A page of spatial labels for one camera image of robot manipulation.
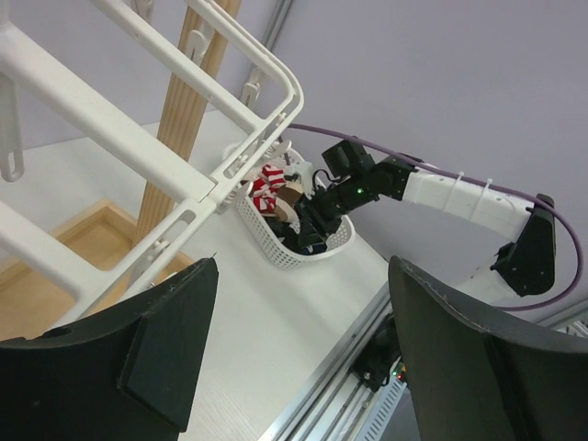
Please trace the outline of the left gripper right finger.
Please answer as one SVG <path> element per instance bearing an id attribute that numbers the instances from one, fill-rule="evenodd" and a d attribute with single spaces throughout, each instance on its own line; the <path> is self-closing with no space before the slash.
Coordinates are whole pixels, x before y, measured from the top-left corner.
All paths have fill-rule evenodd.
<path id="1" fill-rule="evenodd" d="M 423 440 L 584 440 L 587 341 L 393 256 L 390 302 Z"/>

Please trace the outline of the white plastic clip hanger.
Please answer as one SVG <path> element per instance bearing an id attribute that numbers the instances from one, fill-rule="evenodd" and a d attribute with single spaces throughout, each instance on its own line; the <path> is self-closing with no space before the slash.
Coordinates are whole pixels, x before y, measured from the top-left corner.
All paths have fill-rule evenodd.
<path id="1" fill-rule="evenodd" d="M 213 1 L 191 1 L 188 8 L 284 91 L 284 100 L 266 117 L 257 116 L 125 3 L 99 1 L 96 7 L 237 125 L 245 138 L 212 173 L 200 173 L 15 26 L 8 18 L 8 2 L 1 4 L 2 177 L 13 182 L 24 171 L 16 98 L 17 89 L 24 88 L 176 203 L 109 270 L 91 265 L 10 207 L 1 208 L 2 246 L 73 297 L 60 324 L 85 317 L 123 277 L 130 278 L 127 297 L 147 289 L 205 221 L 239 194 L 241 180 L 266 159 L 304 105 L 293 72 Z"/>

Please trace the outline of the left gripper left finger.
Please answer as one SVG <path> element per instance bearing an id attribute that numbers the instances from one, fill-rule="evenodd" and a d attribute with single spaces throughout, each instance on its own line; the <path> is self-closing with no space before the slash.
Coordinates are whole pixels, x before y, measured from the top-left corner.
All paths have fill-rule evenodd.
<path id="1" fill-rule="evenodd" d="M 112 307 L 1 344 L 4 440 L 176 440 L 219 281 L 204 258 Z"/>

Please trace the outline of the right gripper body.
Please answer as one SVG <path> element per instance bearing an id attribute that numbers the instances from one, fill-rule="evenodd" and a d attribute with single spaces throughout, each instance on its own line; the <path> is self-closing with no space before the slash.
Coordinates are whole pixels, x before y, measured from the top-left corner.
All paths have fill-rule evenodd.
<path id="1" fill-rule="evenodd" d="M 311 197 L 302 195 L 294 208 L 299 218 L 299 248 L 326 243 L 338 231 L 344 216 L 333 188 L 320 187 Z"/>

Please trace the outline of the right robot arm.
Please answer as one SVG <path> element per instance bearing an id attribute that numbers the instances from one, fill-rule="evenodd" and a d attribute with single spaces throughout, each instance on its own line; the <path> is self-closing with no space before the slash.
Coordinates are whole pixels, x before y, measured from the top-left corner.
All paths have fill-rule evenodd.
<path id="1" fill-rule="evenodd" d="M 507 243 L 495 257 L 455 288 L 490 304 L 538 296 L 556 279 L 555 223 L 541 198 L 522 198 L 460 178 L 421 170 L 392 156 L 375 162 L 356 142 L 340 141 L 322 155 L 333 180 L 314 187 L 295 204 L 299 248 L 325 242 L 351 211 L 382 197 L 439 209 L 497 232 Z"/>

